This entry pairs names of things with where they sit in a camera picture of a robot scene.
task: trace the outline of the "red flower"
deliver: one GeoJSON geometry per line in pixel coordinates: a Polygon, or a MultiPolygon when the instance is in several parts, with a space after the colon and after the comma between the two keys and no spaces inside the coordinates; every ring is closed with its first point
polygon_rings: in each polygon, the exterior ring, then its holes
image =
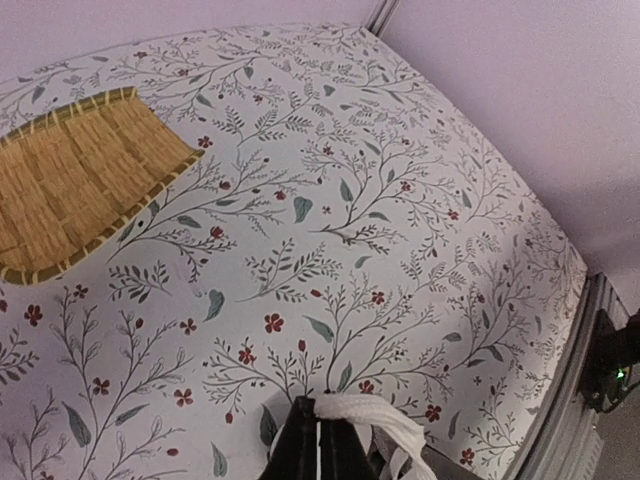
{"type": "Polygon", "coordinates": [[[182,393],[180,390],[176,390],[175,392],[173,392],[173,396],[176,397],[178,400],[176,400],[176,405],[178,405],[179,407],[186,405],[191,405],[193,403],[193,398],[191,398],[191,389],[187,388],[184,393],[182,393]]]}
{"type": "Polygon", "coordinates": [[[29,324],[32,327],[37,327],[38,322],[42,320],[42,312],[40,311],[40,305],[29,305],[27,311],[24,312],[24,319],[29,320],[29,324]]]}
{"type": "Polygon", "coordinates": [[[204,137],[198,139],[198,146],[199,147],[209,148],[211,145],[213,145],[213,142],[211,141],[211,139],[207,135],[205,135],[204,137]]]}
{"type": "Polygon", "coordinates": [[[384,292],[373,292],[371,294],[371,301],[376,305],[384,303],[384,292]]]}
{"type": "Polygon", "coordinates": [[[245,365],[249,365],[250,363],[256,361],[256,356],[251,355],[251,349],[249,347],[244,347],[244,350],[240,350],[240,352],[238,352],[238,361],[244,363],[245,365]]]}
{"type": "Polygon", "coordinates": [[[471,450],[470,448],[467,448],[466,450],[462,451],[462,458],[460,459],[460,463],[462,465],[473,465],[473,457],[475,457],[476,454],[473,450],[471,450]]]}
{"type": "Polygon", "coordinates": [[[224,230],[222,230],[220,227],[213,227],[210,233],[213,238],[218,240],[224,235],[224,230]]]}
{"type": "Polygon", "coordinates": [[[93,379],[93,394],[94,395],[109,395],[109,385],[111,382],[109,380],[105,380],[104,382],[100,381],[99,377],[93,379]]]}
{"type": "Polygon", "coordinates": [[[282,325],[284,325],[284,319],[280,318],[279,313],[265,315],[264,321],[266,322],[264,329],[267,331],[267,333],[279,332],[280,330],[282,330],[282,325]]]}
{"type": "Polygon", "coordinates": [[[89,289],[87,287],[83,287],[82,285],[76,285],[76,291],[73,292],[74,297],[84,298],[89,289]]]}
{"type": "Polygon", "coordinates": [[[427,420],[429,420],[429,423],[433,423],[435,421],[440,420],[440,412],[442,412],[442,408],[429,405],[427,407],[427,413],[425,413],[424,416],[427,417],[427,420]]]}
{"type": "Polygon", "coordinates": [[[360,393],[367,393],[367,394],[373,393],[373,383],[371,383],[369,380],[360,382],[358,384],[358,387],[360,387],[360,393]]]}
{"type": "Polygon", "coordinates": [[[193,318],[190,318],[186,322],[180,322],[180,328],[184,328],[185,335],[191,335],[191,332],[195,332],[198,327],[194,323],[193,318]]]}

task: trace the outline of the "white strap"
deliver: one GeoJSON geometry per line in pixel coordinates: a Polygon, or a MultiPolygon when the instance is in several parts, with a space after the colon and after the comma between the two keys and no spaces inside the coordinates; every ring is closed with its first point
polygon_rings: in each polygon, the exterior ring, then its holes
{"type": "MultiPolygon", "coordinates": [[[[424,430],[407,418],[393,405],[376,395],[346,393],[323,394],[316,398],[314,412],[318,418],[345,419],[353,424],[374,425],[382,428],[413,460],[407,478],[414,480],[438,480],[420,456],[425,444],[424,430]]],[[[394,468],[394,479],[399,468],[394,468]]]]}

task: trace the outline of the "green leaf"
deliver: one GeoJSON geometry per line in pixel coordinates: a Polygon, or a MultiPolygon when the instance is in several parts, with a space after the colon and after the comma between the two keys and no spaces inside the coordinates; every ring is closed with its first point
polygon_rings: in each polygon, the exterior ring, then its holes
{"type": "Polygon", "coordinates": [[[369,214],[369,217],[370,218],[377,218],[378,220],[384,220],[385,222],[389,221],[387,216],[384,213],[380,213],[380,212],[371,212],[369,214]]]}
{"type": "Polygon", "coordinates": [[[340,374],[340,383],[338,383],[338,392],[342,392],[345,388],[347,388],[347,384],[351,379],[351,374],[353,373],[353,367],[351,366],[351,361],[344,367],[342,373],[340,374]]]}
{"type": "Polygon", "coordinates": [[[451,421],[449,422],[449,440],[453,440],[453,437],[456,436],[456,424],[458,423],[458,417],[461,411],[462,410],[458,410],[458,413],[451,417],[451,421]]]}
{"type": "Polygon", "coordinates": [[[340,182],[340,196],[345,202],[353,202],[353,193],[351,193],[351,189],[344,179],[340,182]]]}
{"type": "Polygon", "coordinates": [[[238,201],[237,198],[221,198],[220,200],[218,200],[216,202],[216,205],[218,205],[219,207],[228,207],[231,204],[234,204],[238,201]]]}
{"type": "Polygon", "coordinates": [[[151,216],[155,217],[158,212],[160,212],[160,205],[155,200],[149,204],[149,211],[151,212],[151,216]]]}
{"type": "Polygon", "coordinates": [[[447,342],[451,342],[451,343],[459,342],[460,340],[462,340],[462,335],[460,335],[458,332],[453,332],[445,336],[443,340],[446,340],[447,342]]]}
{"type": "Polygon", "coordinates": [[[363,255],[362,257],[360,257],[358,260],[356,260],[356,268],[362,268],[362,266],[364,265],[364,262],[366,262],[370,258],[371,258],[371,255],[363,255]]]}
{"type": "Polygon", "coordinates": [[[480,365],[481,363],[484,363],[484,358],[476,358],[475,360],[471,360],[469,363],[467,363],[467,368],[475,367],[477,365],[480,365]]]}
{"type": "Polygon", "coordinates": [[[334,334],[329,325],[307,315],[303,315],[303,317],[309,320],[309,322],[311,323],[311,328],[313,328],[317,334],[324,338],[327,343],[331,343],[333,341],[334,334]]]}
{"type": "Polygon", "coordinates": [[[499,362],[504,362],[504,358],[502,358],[502,354],[500,353],[500,351],[498,350],[498,348],[496,346],[489,345],[487,347],[487,350],[489,350],[491,352],[491,355],[493,355],[493,358],[495,358],[499,362]]]}
{"type": "Polygon", "coordinates": [[[365,141],[364,144],[369,147],[369,149],[375,153],[376,155],[380,155],[380,149],[378,147],[376,147],[375,145],[365,141]]]}
{"type": "Polygon", "coordinates": [[[202,228],[202,225],[196,222],[189,215],[180,215],[177,220],[180,225],[185,225],[191,228],[202,228]]]}
{"type": "Polygon", "coordinates": [[[209,292],[209,302],[209,312],[207,313],[207,318],[203,320],[204,322],[208,322],[218,316],[224,305],[224,294],[218,290],[211,290],[209,292]]]}
{"type": "Polygon", "coordinates": [[[229,470],[227,458],[213,442],[211,442],[211,450],[213,451],[213,476],[216,478],[224,477],[229,470]]]}
{"type": "Polygon", "coordinates": [[[273,415],[267,407],[262,406],[262,418],[260,418],[260,440],[267,447],[270,447],[273,443],[273,439],[276,438],[278,433],[278,426],[273,419],[273,415]]]}
{"type": "Polygon", "coordinates": [[[44,90],[45,88],[42,85],[38,85],[34,88],[33,95],[31,95],[31,103],[36,103],[36,100],[38,100],[44,93],[44,90]]]}
{"type": "Polygon", "coordinates": [[[131,235],[131,230],[133,230],[133,225],[134,225],[135,223],[136,223],[136,222],[134,222],[134,221],[130,222],[130,223],[129,223],[129,225],[127,225],[127,226],[124,228],[124,230],[122,230],[122,233],[121,233],[121,234],[120,234],[120,236],[118,237],[118,242],[119,242],[119,243],[124,242],[124,241],[127,239],[127,237],[128,237],[129,235],[131,235]]]}
{"type": "Polygon", "coordinates": [[[200,80],[202,77],[204,77],[204,73],[201,73],[200,75],[196,75],[195,77],[191,78],[189,80],[189,85],[192,85],[194,83],[196,83],[198,80],[200,80]]]}
{"type": "Polygon", "coordinates": [[[391,96],[391,98],[393,98],[396,102],[404,103],[404,102],[402,101],[402,99],[401,99],[398,95],[396,95],[396,93],[395,93],[395,92],[392,92],[392,91],[388,90],[388,91],[387,91],[387,93],[388,93],[388,94],[391,96]]]}
{"type": "Polygon", "coordinates": [[[82,420],[82,417],[78,412],[71,408],[66,403],[62,402],[64,408],[67,409],[67,415],[69,416],[69,428],[71,433],[75,437],[80,448],[84,448],[91,443],[91,432],[87,428],[87,425],[82,420]]]}
{"type": "Polygon", "coordinates": [[[116,426],[119,427],[127,420],[131,420],[138,413],[140,413],[140,410],[147,407],[148,405],[149,405],[148,403],[145,403],[144,405],[138,405],[137,407],[133,407],[131,410],[127,410],[126,412],[121,413],[116,417],[116,426]]]}
{"type": "Polygon", "coordinates": [[[465,192],[464,190],[462,191],[462,203],[464,203],[465,207],[471,208],[471,200],[469,200],[467,192],[465,192]]]}
{"type": "Polygon", "coordinates": [[[198,102],[200,102],[201,104],[203,104],[204,106],[206,106],[206,107],[213,108],[213,105],[211,105],[211,102],[209,100],[207,100],[207,97],[205,97],[201,93],[196,95],[196,100],[198,102]]]}
{"type": "Polygon", "coordinates": [[[296,197],[293,199],[293,208],[296,211],[296,222],[303,222],[307,218],[307,214],[313,208],[313,202],[308,198],[296,197]]]}

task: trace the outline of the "bamboo mat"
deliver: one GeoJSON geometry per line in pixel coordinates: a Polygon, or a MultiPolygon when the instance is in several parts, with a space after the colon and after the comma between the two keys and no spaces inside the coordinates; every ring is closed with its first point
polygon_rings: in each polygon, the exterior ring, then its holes
{"type": "Polygon", "coordinates": [[[0,277],[31,285],[85,258],[202,156],[133,87],[0,138],[0,277]]]}

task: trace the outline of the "black object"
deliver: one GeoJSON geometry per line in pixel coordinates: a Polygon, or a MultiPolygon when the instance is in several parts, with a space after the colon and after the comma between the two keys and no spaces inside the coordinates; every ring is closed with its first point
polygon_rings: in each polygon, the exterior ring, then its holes
{"type": "Polygon", "coordinates": [[[298,397],[293,402],[280,439],[259,480],[316,480],[315,400],[298,397]]]}
{"type": "Polygon", "coordinates": [[[614,328],[606,310],[599,310],[587,355],[580,391],[589,407],[610,413],[636,388],[629,385],[632,366],[640,362],[640,311],[621,330],[614,328]]]}
{"type": "Polygon", "coordinates": [[[320,421],[322,480],[376,480],[356,429],[346,420],[318,420],[315,401],[298,397],[258,480],[316,480],[320,421]]]}

